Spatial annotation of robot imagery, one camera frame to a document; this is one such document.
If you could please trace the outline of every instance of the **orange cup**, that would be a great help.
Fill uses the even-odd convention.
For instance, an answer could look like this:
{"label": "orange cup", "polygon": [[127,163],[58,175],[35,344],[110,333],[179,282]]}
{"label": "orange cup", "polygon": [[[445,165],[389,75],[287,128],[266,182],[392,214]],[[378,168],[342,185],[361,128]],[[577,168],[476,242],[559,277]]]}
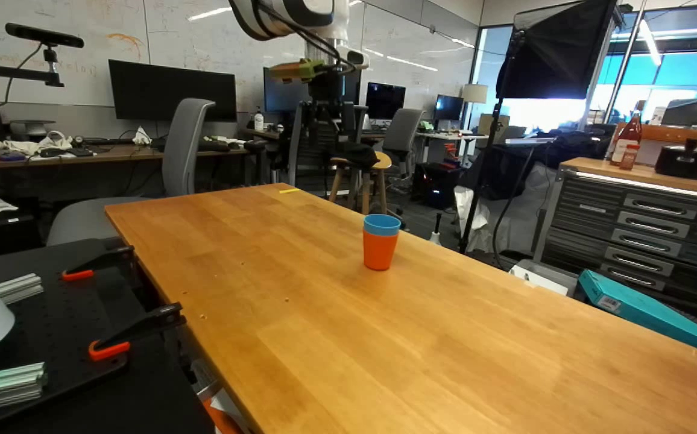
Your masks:
{"label": "orange cup", "polygon": [[365,218],[365,265],[389,269],[398,242],[401,218],[391,214],[367,214]]}

